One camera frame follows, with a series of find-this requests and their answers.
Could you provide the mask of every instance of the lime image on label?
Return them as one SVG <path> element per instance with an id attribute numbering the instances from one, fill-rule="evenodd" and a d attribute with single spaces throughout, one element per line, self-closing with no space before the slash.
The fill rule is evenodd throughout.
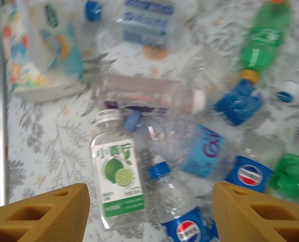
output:
<path id="1" fill-rule="evenodd" d="M 118 159 L 112 158 L 105 165 L 105 177 L 112 183 L 116 183 L 115 174 L 118 170 L 122 169 L 123 167 L 124 166 Z"/>
<path id="2" fill-rule="evenodd" d="M 114 175 L 115 182 L 121 186 L 128 186 L 133 180 L 133 174 L 127 168 L 122 168 L 118 170 Z"/>

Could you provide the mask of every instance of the orange bottle cap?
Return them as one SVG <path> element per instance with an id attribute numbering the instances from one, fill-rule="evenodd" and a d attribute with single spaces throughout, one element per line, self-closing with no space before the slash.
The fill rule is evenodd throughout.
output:
<path id="1" fill-rule="evenodd" d="M 259 79 L 258 72 L 251 69 L 244 69 L 240 73 L 241 79 L 247 79 L 251 84 L 256 85 Z"/>

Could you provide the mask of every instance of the blue label with white text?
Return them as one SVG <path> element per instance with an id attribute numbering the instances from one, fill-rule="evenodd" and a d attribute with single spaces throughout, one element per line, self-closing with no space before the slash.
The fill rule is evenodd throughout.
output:
<path id="1" fill-rule="evenodd" d="M 162 225 L 173 242 L 208 242 L 212 237 L 199 207 Z"/>
<path id="2" fill-rule="evenodd" d="M 121 21 L 124 40 L 165 48 L 174 7 L 151 1 L 126 0 Z"/>
<path id="3" fill-rule="evenodd" d="M 251 118 L 264 104 L 260 91 L 246 79 L 241 81 L 215 105 L 215 111 L 221 113 L 233 126 L 238 126 Z"/>
<path id="4" fill-rule="evenodd" d="M 272 173 L 273 171 L 264 165 L 246 157 L 238 156 L 234 168 L 225 181 L 263 193 Z"/>
<path id="5" fill-rule="evenodd" d="M 197 126 L 197 139 L 187 156 L 182 171 L 208 177 L 219 160 L 219 155 L 224 145 L 224 137 L 204 127 Z"/>

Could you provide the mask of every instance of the plastic bag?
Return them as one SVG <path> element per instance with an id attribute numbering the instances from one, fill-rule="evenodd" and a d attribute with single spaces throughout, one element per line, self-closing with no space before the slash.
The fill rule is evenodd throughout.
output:
<path id="1" fill-rule="evenodd" d="M 80 93 L 82 57 L 73 27 L 56 3 L 28 6 L 25 0 L 0 12 L 7 69 L 12 91 L 31 102 Z"/>

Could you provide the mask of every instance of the green soda bottle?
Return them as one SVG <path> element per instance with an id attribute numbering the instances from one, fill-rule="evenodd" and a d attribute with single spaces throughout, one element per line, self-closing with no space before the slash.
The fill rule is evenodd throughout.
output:
<path id="1" fill-rule="evenodd" d="M 240 77 L 256 84 L 259 73 L 275 60 L 291 19 L 288 0 L 268 0 L 257 12 L 241 50 Z"/>
<path id="2" fill-rule="evenodd" d="M 275 197 L 299 203 L 299 156 L 286 153 L 281 158 L 266 191 Z"/>

